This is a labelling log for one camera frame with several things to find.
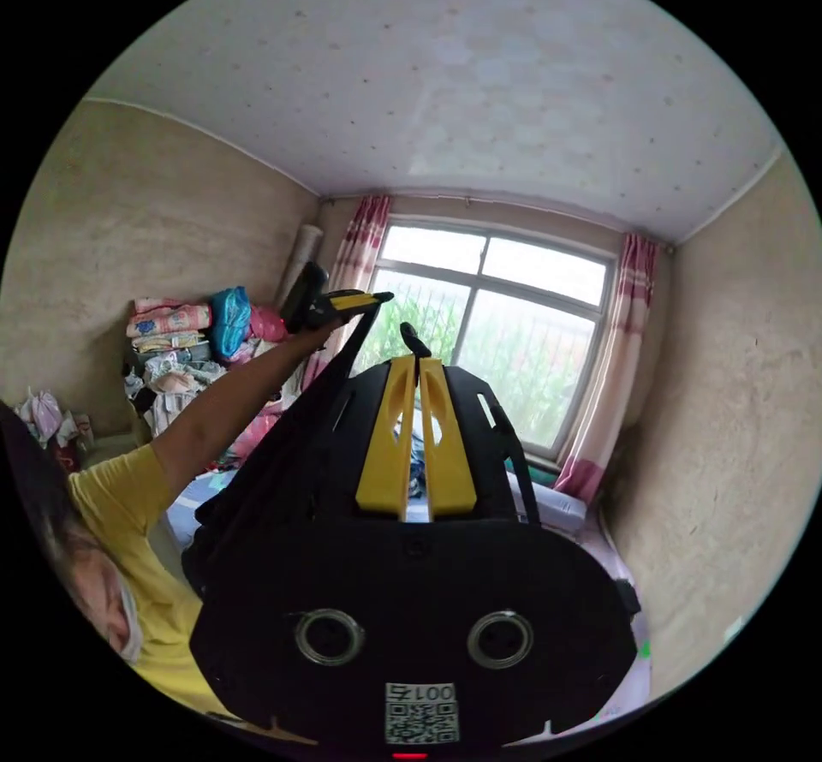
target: person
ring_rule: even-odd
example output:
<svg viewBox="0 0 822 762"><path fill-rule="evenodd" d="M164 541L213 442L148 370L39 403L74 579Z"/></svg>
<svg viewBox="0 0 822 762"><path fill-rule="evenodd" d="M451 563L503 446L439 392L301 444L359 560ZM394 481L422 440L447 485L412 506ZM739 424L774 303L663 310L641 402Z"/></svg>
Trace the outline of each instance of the person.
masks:
<svg viewBox="0 0 822 762"><path fill-rule="evenodd" d="M225 373L149 444L68 477L2 405L9 462L50 565L114 651L157 690L199 713L236 721L188 647L200 599L165 570L148 534L338 326L304 330ZM301 739L273 722L269 735Z"/></svg>

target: ceiling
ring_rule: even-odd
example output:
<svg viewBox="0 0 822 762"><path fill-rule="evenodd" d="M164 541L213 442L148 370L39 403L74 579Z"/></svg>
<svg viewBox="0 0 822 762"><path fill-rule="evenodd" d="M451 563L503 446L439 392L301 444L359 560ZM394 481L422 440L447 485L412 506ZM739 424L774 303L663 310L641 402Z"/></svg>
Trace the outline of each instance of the ceiling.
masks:
<svg viewBox="0 0 822 762"><path fill-rule="evenodd" d="M90 97L204 129L317 194L451 193L680 241L780 150L647 0L190 0Z"/></svg>

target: pink bag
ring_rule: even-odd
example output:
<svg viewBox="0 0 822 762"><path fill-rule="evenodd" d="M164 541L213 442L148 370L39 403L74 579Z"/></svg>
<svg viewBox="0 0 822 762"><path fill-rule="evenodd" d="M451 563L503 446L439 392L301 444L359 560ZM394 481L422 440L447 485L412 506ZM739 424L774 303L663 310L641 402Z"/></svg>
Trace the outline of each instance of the pink bag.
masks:
<svg viewBox="0 0 822 762"><path fill-rule="evenodd" d="M251 336L268 342L282 342L288 332L279 312L270 306L251 306Z"/></svg>
<svg viewBox="0 0 822 762"><path fill-rule="evenodd" d="M63 424L63 412L49 391L40 391L35 396L29 389L28 398L17 407L17 416L37 432L41 445L45 445Z"/></svg>
<svg viewBox="0 0 822 762"><path fill-rule="evenodd" d="M232 443L229 449L241 462L251 455L251 452L259 445L262 438L274 427L280 419L280 413L274 409L270 413L263 409L246 427L246 430Z"/></svg>

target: curtain rod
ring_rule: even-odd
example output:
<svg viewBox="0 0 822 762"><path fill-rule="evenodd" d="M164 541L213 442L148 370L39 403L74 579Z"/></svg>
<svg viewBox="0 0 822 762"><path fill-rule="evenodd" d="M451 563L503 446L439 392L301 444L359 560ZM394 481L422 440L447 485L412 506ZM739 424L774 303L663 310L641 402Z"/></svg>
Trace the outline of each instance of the curtain rod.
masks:
<svg viewBox="0 0 822 762"><path fill-rule="evenodd" d="M557 211L554 208L545 208L539 205L529 205L527 203L514 203L514 202L504 202L499 199L487 199L483 197L472 197L469 194L442 194L442 193L410 193L405 191L386 191L382 190L374 190L368 191L358 194L333 194L326 197L320 197L319 204L323 205L324 203L331 203L334 205L337 200L339 199L357 199L358 197L364 197L368 194L389 194L392 197L412 197L417 199L458 199L465 203L466 208L470 208L472 203L486 203L487 205L515 205L518 208L529 208L532 211L544 211L546 214L557 214L559 217L572 217L575 220L582 220L586 223L591 223L592 225L598 225L600 228L609 229L611 231L620 231L620 229L614 228L613 226L606 225L604 223L598 223L596 220L586 217L580 217L575 214L569 214L567 211ZM637 234L646 237L648 240L652 240L659 244L659 246L665 251L666 254L673 255L676 251L676 247L672 244L667 242L666 240L662 240L661 238L657 237L656 235L652 234L647 229L631 227L631 230L636 232Z"/></svg>

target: camera lens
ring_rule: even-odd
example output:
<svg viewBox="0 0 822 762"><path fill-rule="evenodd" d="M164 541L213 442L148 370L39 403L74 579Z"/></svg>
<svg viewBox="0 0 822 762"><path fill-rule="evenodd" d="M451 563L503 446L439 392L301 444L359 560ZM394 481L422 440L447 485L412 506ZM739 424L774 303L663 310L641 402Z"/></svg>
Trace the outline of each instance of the camera lens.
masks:
<svg viewBox="0 0 822 762"><path fill-rule="evenodd" d="M319 665L344 665L362 648L365 632L341 610L323 608L305 614L295 639L300 653Z"/></svg>
<svg viewBox="0 0 822 762"><path fill-rule="evenodd" d="M533 631L512 610L498 610L479 619L468 634L468 654L477 665L498 670L522 661L531 650Z"/></svg>

